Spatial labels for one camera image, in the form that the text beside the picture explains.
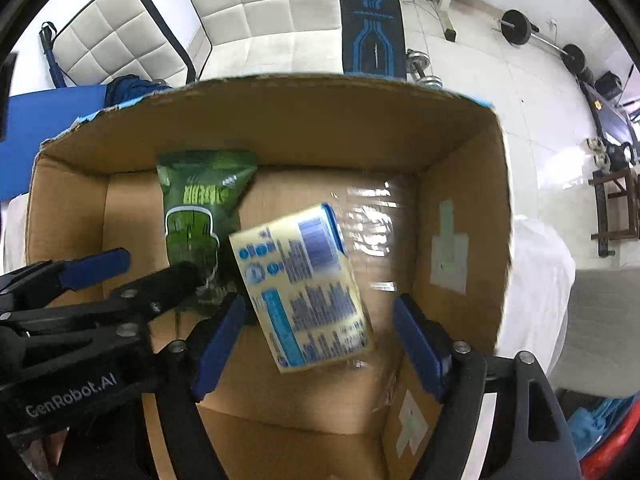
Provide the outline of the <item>green snack bag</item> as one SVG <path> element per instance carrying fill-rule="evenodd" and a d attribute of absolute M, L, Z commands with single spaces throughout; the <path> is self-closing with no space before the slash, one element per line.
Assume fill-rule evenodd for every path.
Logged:
<path fill-rule="evenodd" d="M 195 264 L 203 281 L 196 290 L 198 303 L 218 306 L 238 289 L 227 245 L 240 229 L 239 206 L 257 170 L 257 156 L 248 151 L 173 152 L 157 157 L 156 170 L 168 261 Z"/>

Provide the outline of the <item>yellow tissue pack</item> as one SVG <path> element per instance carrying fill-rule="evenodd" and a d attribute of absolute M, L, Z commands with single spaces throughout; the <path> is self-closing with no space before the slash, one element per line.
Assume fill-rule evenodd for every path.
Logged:
<path fill-rule="evenodd" d="M 281 373 L 348 360 L 374 348 L 330 205 L 236 232 L 230 245 Z"/>

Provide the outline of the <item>white tablecloth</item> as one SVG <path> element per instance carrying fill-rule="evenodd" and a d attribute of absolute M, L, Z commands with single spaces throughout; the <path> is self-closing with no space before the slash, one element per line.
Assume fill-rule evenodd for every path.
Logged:
<path fill-rule="evenodd" d="M 1 204 L 1 274 L 26 264 L 24 240 L 28 193 Z M 538 219 L 516 214 L 510 241 L 511 269 L 498 333 L 498 356 L 532 352 L 548 375 L 558 362 L 566 335 L 566 314 L 576 264 L 558 232 Z M 488 449 L 489 416 L 485 400 L 471 456 L 462 479 L 479 479 Z"/>

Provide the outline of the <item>blue plastic bag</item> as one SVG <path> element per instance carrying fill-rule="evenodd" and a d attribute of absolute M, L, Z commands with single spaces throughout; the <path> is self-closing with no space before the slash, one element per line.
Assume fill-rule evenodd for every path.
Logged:
<path fill-rule="evenodd" d="M 592 408 L 578 408 L 567 425 L 578 460 L 597 448 L 629 414 L 638 396 L 605 398 Z"/>

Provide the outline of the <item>grey chair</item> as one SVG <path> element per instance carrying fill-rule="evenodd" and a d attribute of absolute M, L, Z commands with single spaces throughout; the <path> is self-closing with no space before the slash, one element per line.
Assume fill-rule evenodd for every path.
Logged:
<path fill-rule="evenodd" d="M 579 270 L 552 385 L 590 396 L 639 391 L 639 271 Z"/>

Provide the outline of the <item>cardboard box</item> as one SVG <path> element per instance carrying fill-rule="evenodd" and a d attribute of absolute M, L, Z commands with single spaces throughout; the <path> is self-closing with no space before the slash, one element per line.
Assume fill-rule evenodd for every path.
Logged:
<path fill-rule="evenodd" d="M 434 425 L 392 327 L 406 292 L 451 336 L 495 347 L 511 206 L 489 105 L 347 76 L 210 80 L 107 110 L 44 142 L 32 170 L 30 260 L 122 247 L 131 275 L 167 263 L 157 161 L 249 151 L 231 259 L 259 322 L 198 414 L 232 479 L 405 479 Z"/>

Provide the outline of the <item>dark blue cloth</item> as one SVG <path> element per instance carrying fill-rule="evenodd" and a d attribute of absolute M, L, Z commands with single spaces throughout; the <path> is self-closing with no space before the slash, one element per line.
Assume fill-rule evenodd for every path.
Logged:
<path fill-rule="evenodd" d="M 103 106 L 113 107 L 166 90 L 171 90 L 171 86 L 161 79 L 146 80 L 133 74 L 119 76 L 106 85 Z"/>

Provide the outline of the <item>dark wooden stool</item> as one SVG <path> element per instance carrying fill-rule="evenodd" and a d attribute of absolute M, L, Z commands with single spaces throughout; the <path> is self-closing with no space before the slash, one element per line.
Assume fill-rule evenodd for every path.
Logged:
<path fill-rule="evenodd" d="M 614 243 L 639 239 L 639 177 L 634 168 L 605 174 L 598 170 L 588 181 L 596 200 L 597 229 L 591 239 L 600 258 L 616 255 Z"/>

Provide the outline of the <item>white quilted cushion left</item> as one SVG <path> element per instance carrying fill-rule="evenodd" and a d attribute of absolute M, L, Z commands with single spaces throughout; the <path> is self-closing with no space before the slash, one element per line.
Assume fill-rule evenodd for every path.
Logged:
<path fill-rule="evenodd" d="M 152 0 L 90 0 L 62 29 L 44 22 L 39 36 L 58 88 L 127 75 L 176 88 L 198 74 Z"/>

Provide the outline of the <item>white quilted cushion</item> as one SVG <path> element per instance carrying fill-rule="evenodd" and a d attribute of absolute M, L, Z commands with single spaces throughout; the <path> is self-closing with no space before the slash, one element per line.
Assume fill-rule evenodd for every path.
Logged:
<path fill-rule="evenodd" d="M 44 22 L 39 36 L 58 88 L 127 75 L 176 88 L 198 74 L 152 0 L 90 0 L 62 29 Z"/>
<path fill-rule="evenodd" d="M 340 74 L 340 0 L 191 0 L 212 45 L 203 79 Z"/>

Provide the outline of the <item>chrome dumbbell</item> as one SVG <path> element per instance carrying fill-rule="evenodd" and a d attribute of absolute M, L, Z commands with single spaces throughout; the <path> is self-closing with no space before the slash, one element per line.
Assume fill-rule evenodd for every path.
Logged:
<path fill-rule="evenodd" d="M 415 84 L 432 90 L 442 90 L 439 76 L 427 73 L 431 60 L 425 52 L 408 49 L 406 54 L 406 70 Z"/>

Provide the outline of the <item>black treadmill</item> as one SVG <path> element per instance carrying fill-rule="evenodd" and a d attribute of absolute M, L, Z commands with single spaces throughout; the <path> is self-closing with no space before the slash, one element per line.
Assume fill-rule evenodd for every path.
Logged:
<path fill-rule="evenodd" d="M 628 115 L 597 92 L 592 85 L 592 73 L 589 68 L 586 69 L 586 73 L 586 76 L 578 76 L 578 84 L 587 100 L 597 135 L 617 144 L 629 143 L 637 151 L 639 140 Z"/>

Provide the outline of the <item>white quilted cushion right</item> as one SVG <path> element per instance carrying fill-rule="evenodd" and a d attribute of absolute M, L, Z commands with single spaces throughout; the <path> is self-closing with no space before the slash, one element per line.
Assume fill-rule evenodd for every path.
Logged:
<path fill-rule="evenodd" d="M 191 0 L 212 45 L 203 79 L 340 74 L 340 0 Z"/>

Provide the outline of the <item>black blue weight bench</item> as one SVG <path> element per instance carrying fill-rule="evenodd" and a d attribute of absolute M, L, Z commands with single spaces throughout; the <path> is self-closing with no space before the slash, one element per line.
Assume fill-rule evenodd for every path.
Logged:
<path fill-rule="evenodd" d="M 345 74 L 406 78 L 400 0 L 341 0 Z"/>

